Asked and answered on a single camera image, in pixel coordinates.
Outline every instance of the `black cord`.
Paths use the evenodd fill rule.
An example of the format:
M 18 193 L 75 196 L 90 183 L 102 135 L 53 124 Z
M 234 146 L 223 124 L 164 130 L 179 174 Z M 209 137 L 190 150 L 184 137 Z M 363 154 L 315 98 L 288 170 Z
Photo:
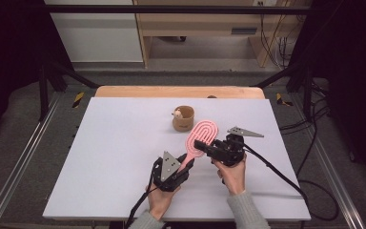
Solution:
M 321 217 L 321 216 L 319 216 L 319 215 L 317 215 L 317 214 L 315 214 L 315 213 L 313 213 L 312 211 L 310 211 L 310 214 L 313 216 L 313 217 L 315 217 L 315 218 L 317 218 L 317 219 L 321 219 L 321 220 L 325 220 L 325 221 L 332 221 L 332 220 L 335 220 L 336 218 L 337 218 L 337 216 L 338 216 L 338 214 L 339 214 L 339 212 L 340 212 L 340 208 L 339 208 L 339 206 L 338 206 L 338 204 L 337 204 L 337 201 L 336 201 L 336 199 L 335 199 L 335 197 L 328 191 L 328 190 L 326 190 L 324 187 L 322 187 L 321 185 L 319 185 L 319 184 L 317 184 L 317 183 L 314 183 L 314 182 L 312 182 L 312 181 L 310 181 L 310 180 L 306 180 L 306 179 L 299 179 L 298 180 L 298 182 L 299 183 L 308 183 L 308 184 L 312 184 L 312 185 L 314 185 L 314 186 L 316 186 L 317 188 L 319 188 L 320 190 L 322 190 L 323 192 L 325 192 L 331 199 L 332 199 L 332 201 L 334 202 L 334 204 L 335 204 L 335 213 L 331 216 L 331 217 L 329 217 L 329 218 L 324 218 L 324 217 Z
M 166 229 L 166 228 L 168 228 L 168 226 L 169 226 L 169 223 L 168 222 L 165 222 L 165 224 L 163 224 L 163 226 L 162 226 L 161 229 Z
M 326 98 L 321 98 L 319 99 L 315 104 L 314 104 L 314 107 L 313 107 L 313 114 L 315 114 L 315 108 L 316 108 L 316 105 L 325 100 Z M 299 177 L 299 174 L 301 173 L 301 170 L 302 168 L 304 167 L 304 164 L 306 162 L 306 160 L 308 159 L 311 151 L 312 151 L 312 148 L 314 147 L 315 145 L 315 139 L 316 139 L 316 135 L 317 135 L 317 125 L 316 125 L 316 120 L 315 120 L 315 116 L 313 115 L 312 116 L 312 119 L 313 119 L 313 125 L 314 125 L 314 128 L 315 128 L 315 131 L 314 131 L 314 136 L 312 137 L 312 141 L 311 141 L 311 144 L 310 146 L 308 147 L 308 150 L 307 150 L 307 153 L 305 154 L 305 157 L 302 159 L 302 162 L 301 162 L 301 165 L 298 167 L 298 170 L 296 171 L 296 177 Z
M 287 37 L 284 38 L 284 47 L 283 47 L 283 55 L 282 55 L 284 68 L 286 67 L 286 65 L 285 65 L 285 50 L 286 49 L 287 49 Z
M 328 113 L 328 111 L 325 111 L 326 109 L 328 109 L 329 106 L 325 106 L 323 108 L 321 108 L 319 111 L 316 112 L 316 114 L 314 114 L 315 116 L 315 121 L 318 121 L 321 117 L 323 117 L 325 114 Z M 302 119 L 298 122 L 296 122 L 295 124 L 292 124 L 292 125 L 287 125 L 287 126 L 284 126 L 284 127 L 281 127 L 280 128 L 280 131 L 286 131 L 286 130 L 291 130 L 291 129 L 294 129 L 302 124 L 305 124 L 307 123 L 308 121 L 306 121 L 305 119 Z M 308 124 L 307 126 L 303 127 L 303 128 L 300 128 L 300 129 L 297 129 L 295 131 L 292 131 L 292 132 L 288 132 L 288 133 L 281 133 L 281 135 L 290 135 L 290 134 L 293 134 L 293 133 L 296 133 L 296 132 L 299 132 L 299 131 L 302 131 L 302 130 L 305 130 L 305 129 L 308 129 L 310 128 L 312 125 L 311 124 Z
M 135 203 L 135 205 L 133 206 L 132 210 L 130 211 L 129 219 L 126 222 L 126 228 L 129 228 L 131 226 L 132 219 L 133 219 L 133 216 L 135 215 L 136 210 L 139 208 L 139 206 L 145 200 L 145 198 L 148 196 L 148 194 L 157 189 L 157 187 L 156 187 L 156 188 L 154 188 L 154 189 L 151 190 L 151 185 L 153 184 L 153 171 L 155 169 L 155 166 L 156 166 L 156 162 L 153 164 L 153 167 L 152 167 L 152 170 L 151 170 L 150 181 L 148 183 L 147 190 L 141 196 L 141 198 Z
M 323 97 L 323 98 L 319 99 L 319 100 L 314 104 L 312 120 L 313 120 L 313 125 L 314 125 L 314 127 L 315 127 L 315 132 L 314 132 L 314 136 L 313 136 L 312 142 L 311 142 L 310 146 L 308 147 L 308 151 L 307 151 L 307 153 L 306 153 L 305 157 L 303 158 L 303 160 L 302 160 L 302 162 L 301 162 L 301 165 L 299 166 L 299 168 L 298 168 L 298 170 L 297 170 L 297 172 L 296 172 L 296 177 L 299 177 L 299 174 L 300 174 L 300 172 L 301 172 L 301 170 L 302 170 L 303 166 L 305 165 L 305 162 L 306 162 L 306 160 L 308 159 L 308 157 L 309 157 L 309 155 L 310 155 L 310 153 L 311 153 L 311 151 L 312 151 L 313 146 L 315 145 L 315 139 L 316 139 L 316 136 L 317 136 L 317 124 L 316 124 L 317 119 L 316 119 L 316 117 L 318 116 L 318 114 L 319 114 L 321 111 L 323 111 L 324 109 L 328 108 L 328 106 L 324 106 L 324 107 L 323 107 L 323 108 L 321 108 L 318 112 L 315 112 L 315 108 L 316 108 L 316 106 L 317 106 L 317 104 L 318 104 L 319 102 L 324 101 L 325 99 L 326 99 L 326 97 Z M 334 197 L 334 196 L 333 196 L 333 195 L 332 195 L 328 190 L 326 190 L 326 189 L 325 189 L 324 187 L 322 187 L 321 185 L 319 185 L 319 184 L 317 184 L 317 183 L 314 183 L 314 182 L 312 182 L 312 181 L 309 181 L 309 180 L 301 179 L 301 180 L 299 180 L 298 182 L 309 183 L 309 184 L 312 184 L 312 185 L 316 186 L 317 188 L 319 188 L 320 190 L 322 190 L 323 192 L 325 192 L 325 193 L 326 193 L 326 194 L 327 194 L 327 195 L 332 199 L 332 201 L 333 201 L 333 202 L 334 202 L 334 204 L 335 204 L 335 213 L 334 213 L 334 215 L 333 215 L 333 216 L 331 216 L 331 217 L 329 217 L 329 218 L 324 218 L 324 217 L 321 217 L 321 216 L 319 216 L 319 215 L 317 215 L 317 214 L 313 213 L 312 211 L 310 211 L 310 214 L 311 214 L 313 217 L 315 217 L 315 218 L 317 218 L 317 219 L 321 219 L 321 220 L 326 220 L 326 221 L 331 221 L 331 220 L 334 220 L 334 219 L 336 219 L 336 218 L 338 217 L 338 214 L 339 214 L 339 206 L 338 206 L 338 204 L 337 204 L 337 201 L 336 201 L 335 197 Z
M 270 57 L 270 60 L 273 62 L 274 65 L 279 66 L 279 64 L 275 61 L 275 59 L 272 56 L 272 52 L 269 46 L 269 42 L 267 41 L 267 37 L 266 34 L 264 33 L 264 14 L 260 14 L 260 41 L 261 41 L 261 45 L 263 46 L 264 50 L 267 52 L 267 54 Z
M 288 179 L 283 174 L 281 174 L 281 172 L 279 170 L 277 170 L 272 163 L 270 163 L 267 159 L 265 159 L 263 156 L 258 154 L 256 151 L 254 151 L 247 144 L 245 144 L 245 143 L 242 143 L 242 144 L 246 148 L 245 151 L 251 153 L 252 155 L 256 156 L 258 159 L 263 161 L 263 163 L 265 163 L 266 166 L 269 167 L 275 174 L 277 174 L 280 178 L 282 178 L 284 181 L 286 181 L 288 184 L 290 184 L 294 189 L 296 189 L 299 192 L 299 194 L 301 194 L 302 197 L 304 198 L 305 203 L 307 204 L 307 206 L 309 206 L 307 195 L 296 184 L 294 184 L 290 179 Z
M 312 80 L 312 89 L 314 90 L 314 92 L 316 93 L 320 93 L 320 96 L 322 96 L 321 94 L 323 94 L 324 96 L 327 96 L 329 94 L 329 91 L 322 89 L 321 87 L 319 87 L 314 80 Z

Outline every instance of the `white tabletop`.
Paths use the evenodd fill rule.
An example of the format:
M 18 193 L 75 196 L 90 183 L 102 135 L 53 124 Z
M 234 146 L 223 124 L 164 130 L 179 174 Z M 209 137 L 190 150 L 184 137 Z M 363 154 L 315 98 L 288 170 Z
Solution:
M 237 126 L 264 137 L 245 143 L 297 184 L 270 101 L 233 98 L 94 97 L 51 193 L 43 216 L 49 219 L 126 219 L 145 191 L 153 163 L 164 151 L 183 155 L 189 133 L 172 126 L 173 109 L 194 108 L 194 124 L 211 120 L 223 140 Z M 189 179 L 173 198 L 165 220 L 227 220 L 234 216 L 227 188 L 211 160 L 195 160 Z M 310 219 L 301 195 L 255 156 L 248 154 L 246 184 L 265 219 Z M 138 217 L 149 207 L 144 201 Z

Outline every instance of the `gray floor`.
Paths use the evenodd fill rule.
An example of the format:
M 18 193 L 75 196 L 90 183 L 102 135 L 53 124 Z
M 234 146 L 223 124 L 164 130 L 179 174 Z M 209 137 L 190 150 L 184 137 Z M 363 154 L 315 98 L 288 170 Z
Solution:
M 89 68 L 85 69 L 88 71 L 81 73 L 97 83 L 107 85 L 235 85 L 246 87 L 260 82 L 278 71 L 273 66 L 259 69 L 246 39 L 188 37 L 186 43 L 180 43 L 174 39 L 161 37 L 154 41 L 153 45 L 160 48 L 152 49 L 152 60 L 148 69 L 129 67 L 114 72 Z M 172 59 L 174 53 L 178 55 L 178 58 Z M 58 108 L 30 158 L 22 178 L 19 179 L 8 205 L 3 209 L 0 218 L 1 228 L 16 228 L 16 226 L 17 228 L 37 228 L 37 224 L 39 226 L 52 225 L 56 228 L 59 228 L 60 225 L 82 228 L 81 226 L 91 226 L 92 224 L 86 221 L 54 221 L 41 217 L 48 194 L 53 188 L 72 144 L 72 136 L 77 132 L 77 126 L 89 103 L 89 97 L 94 95 L 94 90 L 81 86 L 68 77 L 66 79 L 70 84 L 67 91 L 51 96 L 60 98 Z M 293 100 L 298 98 L 298 94 L 287 94 L 284 87 L 285 82 L 286 79 L 282 79 L 264 89 L 266 97 L 271 100 L 278 126 L 293 124 L 302 118 L 296 106 L 278 105 L 275 101 L 276 94 L 281 93 L 285 101 L 296 102 Z M 319 84 L 322 87 L 327 86 L 324 80 L 319 81 Z M 86 94 L 80 106 L 72 108 L 73 100 L 80 91 L 84 91 Z M 38 98 L 37 84 L 31 84 L 14 92 L 10 97 L 10 106 L 1 119 L 0 191 L 38 124 Z M 319 98 L 319 95 L 314 94 L 314 101 Z M 319 119 L 317 129 L 325 153 L 332 161 L 366 228 L 366 168 L 363 164 L 350 161 L 348 148 L 331 117 L 325 115 Z M 308 130 L 312 129 L 283 135 L 295 170 L 311 142 Z M 331 190 L 331 184 L 321 167 L 316 148 L 308 158 L 300 178 L 312 180 Z M 325 193 L 308 184 L 301 184 L 301 187 L 310 198 L 311 211 L 325 217 L 329 217 L 333 213 L 334 205 Z M 332 221 L 313 218 L 306 223 L 306 227 L 349 228 L 346 218 L 347 216 L 342 213 Z M 97 222 L 97 224 L 107 225 L 107 222 Z M 271 222 L 271 225 L 273 228 L 299 228 L 299 224 L 295 222 Z

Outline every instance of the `hand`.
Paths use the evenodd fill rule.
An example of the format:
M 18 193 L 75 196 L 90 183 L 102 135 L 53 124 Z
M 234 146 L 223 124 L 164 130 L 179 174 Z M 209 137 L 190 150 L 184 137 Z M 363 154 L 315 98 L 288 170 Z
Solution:
M 212 159 L 212 162 L 218 168 L 218 176 L 224 179 L 224 183 L 232 196 L 245 191 L 246 154 L 239 163 L 232 167 L 225 166 L 215 159 Z
M 156 220 L 160 220 L 171 205 L 174 194 L 180 190 L 180 186 L 173 192 L 163 192 L 160 189 L 157 189 L 156 185 L 152 184 L 150 190 L 153 190 L 148 195 L 148 201 L 150 202 L 150 214 Z

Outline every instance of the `person's left hand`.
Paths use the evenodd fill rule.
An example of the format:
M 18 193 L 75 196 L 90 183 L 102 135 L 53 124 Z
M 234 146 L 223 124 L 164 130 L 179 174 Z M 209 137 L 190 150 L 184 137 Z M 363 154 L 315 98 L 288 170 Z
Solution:
M 156 185 L 152 184 L 151 189 L 156 188 Z M 180 186 L 177 187 L 173 192 L 163 192 L 160 189 L 155 189 L 148 195 L 148 201 L 150 202 L 150 214 L 156 219 L 162 219 L 163 215 L 171 205 L 172 198 L 175 193 L 180 190 Z

